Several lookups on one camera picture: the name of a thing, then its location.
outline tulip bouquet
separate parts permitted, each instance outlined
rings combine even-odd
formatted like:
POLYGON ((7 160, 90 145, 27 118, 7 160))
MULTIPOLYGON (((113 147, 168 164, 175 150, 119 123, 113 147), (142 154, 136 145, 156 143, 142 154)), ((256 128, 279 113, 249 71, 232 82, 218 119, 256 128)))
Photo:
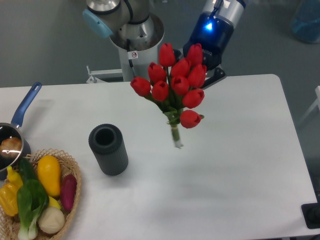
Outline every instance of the tulip bouquet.
POLYGON ((139 96, 155 103, 168 118, 176 148, 183 146, 178 124, 189 129, 204 118, 189 110, 197 107, 205 97, 200 87, 205 82, 207 67, 202 62, 199 43, 192 45, 186 58, 178 62, 172 45, 164 43, 159 51, 159 64, 152 62, 148 67, 150 81, 136 76, 130 83, 139 96))

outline wicker basket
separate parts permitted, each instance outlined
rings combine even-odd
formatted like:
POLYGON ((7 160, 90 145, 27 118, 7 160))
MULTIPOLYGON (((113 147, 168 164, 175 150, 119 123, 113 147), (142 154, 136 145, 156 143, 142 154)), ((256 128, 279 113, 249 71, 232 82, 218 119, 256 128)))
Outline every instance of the wicker basket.
MULTIPOLYGON (((52 155, 58 159, 61 166, 61 183, 62 183, 62 179, 68 174, 74 175, 77 181, 74 204, 71 212, 66 212, 64 211, 63 208, 61 208, 65 218, 65 224, 63 228, 56 234, 46 234, 42 232, 38 227, 39 229, 38 235, 35 238, 35 240, 58 240, 67 231, 67 229, 69 228, 72 222, 72 219, 75 216, 77 205, 80 200, 80 193, 81 193, 81 185, 82 185, 81 172, 75 159, 72 156, 70 156, 68 153, 64 152, 63 150, 57 150, 52 148, 38 150, 34 155, 27 155, 27 158, 30 159, 30 162, 33 165, 33 168, 36 170, 38 167, 38 161, 45 155, 52 155)), ((6 215, 2 207, 0 207, 0 239, 1 240, 17 240, 19 228, 20 228, 20 223, 19 223, 18 216, 10 217, 6 215)))

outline bok choy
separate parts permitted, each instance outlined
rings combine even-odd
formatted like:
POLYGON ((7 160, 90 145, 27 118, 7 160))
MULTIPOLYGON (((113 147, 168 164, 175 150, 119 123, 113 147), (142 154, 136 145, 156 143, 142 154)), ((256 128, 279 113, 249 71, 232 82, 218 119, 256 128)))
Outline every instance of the bok choy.
POLYGON ((48 206, 49 197, 37 179, 35 170, 26 158, 19 162, 23 185, 17 192, 18 215, 20 218, 19 240, 32 240, 38 235, 37 220, 48 206))

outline flower stem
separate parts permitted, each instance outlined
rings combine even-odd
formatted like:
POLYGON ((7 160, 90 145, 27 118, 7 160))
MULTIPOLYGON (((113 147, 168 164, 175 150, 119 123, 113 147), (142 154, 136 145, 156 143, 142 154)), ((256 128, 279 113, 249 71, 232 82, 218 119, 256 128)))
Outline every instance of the flower stem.
POLYGON ((154 100, 154 98, 152 97, 151 93, 149 93, 148 95, 144 96, 145 99, 149 100, 150 102, 153 102, 154 104, 156 104, 158 106, 158 108, 164 112, 165 111, 165 107, 164 105, 159 102, 159 101, 156 101, 154 100))
POLYGON ((172 90, 171 88, 171 76, 169 73, 169 68, 165 68, 166 72, 166 78, 168 79, 168 85, 169 85, 169 100, 170 100, 170 105, 174 107, 175 109, 180 109, 183 108, 182 105, 182 99, 172 90))
POLYGON ((184 145, 181 143, 179 129, 178 129, 178 126, 176 124, 172 124, 171 125, 171 133, 172 133, 174 146, 176 148, 178 148, 178 149, 183 147, 184 145))

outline garlic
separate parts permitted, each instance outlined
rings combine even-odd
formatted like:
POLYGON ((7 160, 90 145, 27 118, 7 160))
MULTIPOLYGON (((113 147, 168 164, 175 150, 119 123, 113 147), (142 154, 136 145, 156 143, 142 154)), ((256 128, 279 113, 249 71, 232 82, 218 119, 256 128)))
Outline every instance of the garlic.
POLYGON ((58 208, 49 206, 42 212, 38 223, 45 233, 55 234, 64 227, 65 216, 58 208))

